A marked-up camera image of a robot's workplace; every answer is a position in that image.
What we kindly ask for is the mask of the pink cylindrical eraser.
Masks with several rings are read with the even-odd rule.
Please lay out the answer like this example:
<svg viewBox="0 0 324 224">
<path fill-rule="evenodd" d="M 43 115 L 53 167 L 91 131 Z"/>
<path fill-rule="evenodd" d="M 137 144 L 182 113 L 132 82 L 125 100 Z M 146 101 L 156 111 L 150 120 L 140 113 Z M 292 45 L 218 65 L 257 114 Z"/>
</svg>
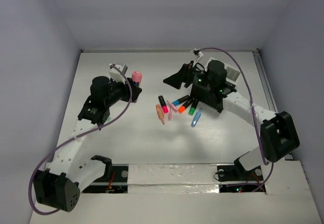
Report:
<svg viewBox="0 0 324 224">
<path fill-rule="evenodd" d="M 132 81 L 135 86 L 139 87 L 142 81 L 142 73 L 140 71 L 134 71 L 132 73 Z"/>
</svg>

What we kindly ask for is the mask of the blue cap black highlighter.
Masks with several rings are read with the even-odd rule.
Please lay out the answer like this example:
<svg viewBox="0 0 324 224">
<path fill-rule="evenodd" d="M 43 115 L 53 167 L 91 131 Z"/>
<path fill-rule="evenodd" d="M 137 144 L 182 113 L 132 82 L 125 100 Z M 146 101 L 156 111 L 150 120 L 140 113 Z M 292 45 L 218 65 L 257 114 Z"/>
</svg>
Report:
<svg viewBox="0 0 324 224">
<path fill-rule="evenodd" d="M 181 103 L 186 102 L 188 99 L 190 99 L 190 96 L 189 96 L 189 95 L 185 95 L 185 96 L 183 96 L 183 97 L 181 97 L 181 98 L 179 98 L 179 99 L 173 101 L 172 104 L 173 104 L 174 106 L 178 106 L 178 105 L 180 105 Z"/>
</svg>

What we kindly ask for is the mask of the pink cap black highlighter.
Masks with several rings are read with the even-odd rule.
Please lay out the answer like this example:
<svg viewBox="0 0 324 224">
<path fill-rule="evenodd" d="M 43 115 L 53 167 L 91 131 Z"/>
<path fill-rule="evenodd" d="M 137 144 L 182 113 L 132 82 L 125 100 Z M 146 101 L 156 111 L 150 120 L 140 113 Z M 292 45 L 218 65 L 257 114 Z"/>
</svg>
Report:
<svg viewBox="0 0 324 224">
<path fill-rule="evenodd" d="M 160 96 L 158 96 L 158 100 L 159 100 L 160 106 L 162 108 L 162 111 L 164 113 L 168 113 L 169 110 L 168 110 L 168 107 L 167 107 L 166 102 L 164 100 L 164 97 L 162 95 L 160 95 Z"/>
</svg>

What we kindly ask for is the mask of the orange cap black highlighter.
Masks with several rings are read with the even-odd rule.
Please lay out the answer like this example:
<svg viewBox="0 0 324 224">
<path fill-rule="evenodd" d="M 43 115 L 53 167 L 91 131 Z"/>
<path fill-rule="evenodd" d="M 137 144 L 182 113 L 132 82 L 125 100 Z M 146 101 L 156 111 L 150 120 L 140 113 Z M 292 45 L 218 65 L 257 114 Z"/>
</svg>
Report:
<svg viewBox="0 0 324 224">
<path fill-rule="evenodd" d="M 179 109 L 179 113 L 183 113 L 194 101 L 194 98 L 189 98 Z"/>
</svg>

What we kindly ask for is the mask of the green cap black highlighter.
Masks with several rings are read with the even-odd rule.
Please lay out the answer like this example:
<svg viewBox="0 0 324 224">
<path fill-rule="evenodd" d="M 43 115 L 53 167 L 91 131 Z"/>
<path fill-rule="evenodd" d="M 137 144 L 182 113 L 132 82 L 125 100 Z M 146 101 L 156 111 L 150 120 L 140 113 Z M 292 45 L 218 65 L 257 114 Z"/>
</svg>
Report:
<svg viewBox="0 0 324 224">
<path fill-rule="evenodd" d="M 189 115 L 193 115 L 194 114 L 194 112 L 196 111 L 198 102 L 199 102 L 198 99 L 194 99 L 193 103 L 190 106 L 189 112 L 188 112 Z"/>
</svg>

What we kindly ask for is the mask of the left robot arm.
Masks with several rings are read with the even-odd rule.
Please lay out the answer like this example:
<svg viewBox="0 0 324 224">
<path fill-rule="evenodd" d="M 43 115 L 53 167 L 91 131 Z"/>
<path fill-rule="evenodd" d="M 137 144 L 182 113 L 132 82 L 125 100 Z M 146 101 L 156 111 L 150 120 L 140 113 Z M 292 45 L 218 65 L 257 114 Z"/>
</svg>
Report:
<svg viewBox="0 0 324 224">
<path fill-rule="evenodd" d="M 29 191 L 35 192 L 39 204 L 71 212 L 81 192 L 93 182 L 112 179 L 112 160 L 99 153 L 92 153 L 94 136 L 111 124 L 110 107 L 118 101 L 134 103 L 141 94 L 140 83 L 126 78 L 114 81 L 106 76 L 92 80 L 90 95 L 86 99 L 75 124 L 74 131 L 66 142 L 49 155 L 53 161 L 45 170 L 34 170 Z"/>
</svg>

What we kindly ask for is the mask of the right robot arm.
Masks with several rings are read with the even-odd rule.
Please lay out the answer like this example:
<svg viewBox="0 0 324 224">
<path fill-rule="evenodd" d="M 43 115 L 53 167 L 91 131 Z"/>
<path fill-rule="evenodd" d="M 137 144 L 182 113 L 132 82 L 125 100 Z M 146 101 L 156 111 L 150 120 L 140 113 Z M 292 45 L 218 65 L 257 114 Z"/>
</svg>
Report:
<svg viewBox="0 0 324 224">
<path fill-rule="evenodd" d="M 233 174 L 244 180 L 257 166 L 276 163 L 300 146 L 292 116 L 267 110 L 244 98 L 228 80 L 229 67 L 218 60 L 210 60 L 206 69 L 199 70 L 194 62 L 183 64 L 181 69 L 163 82 L 176 89 L 191 87 L 190 96 L 219 113 L 228 111 L 253 126 L 259 137 L 259 146 L 234 162 Z"/>
</svg>

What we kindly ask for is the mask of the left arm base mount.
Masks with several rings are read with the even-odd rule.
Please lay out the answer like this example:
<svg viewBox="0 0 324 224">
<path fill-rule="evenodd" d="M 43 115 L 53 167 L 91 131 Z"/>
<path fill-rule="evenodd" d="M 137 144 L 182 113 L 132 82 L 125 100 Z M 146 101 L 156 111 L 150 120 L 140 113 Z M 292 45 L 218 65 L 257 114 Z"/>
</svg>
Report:
<svg viewBox="0 0 324 224">
<path fill-rule="evenodd" d="M 113 165 L 110 177 L 95 180 L 83 190 L 87 194 L 125 194 L 128 192 L 128 165 Z"/>
</svg>

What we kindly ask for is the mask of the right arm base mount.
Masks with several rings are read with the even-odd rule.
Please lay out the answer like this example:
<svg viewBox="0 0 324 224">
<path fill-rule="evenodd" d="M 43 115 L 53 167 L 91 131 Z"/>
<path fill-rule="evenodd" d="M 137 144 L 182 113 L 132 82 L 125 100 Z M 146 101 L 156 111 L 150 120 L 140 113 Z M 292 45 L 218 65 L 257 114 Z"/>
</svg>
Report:
<svg viewBox="0 0 324 224">
<path fill-rule="evenodd" d="M 266 192 L 260 166 L 245 171 L 235 165 L 218 165 L 213 177 L 219 183 L 220 193 Z"/>
</svg>

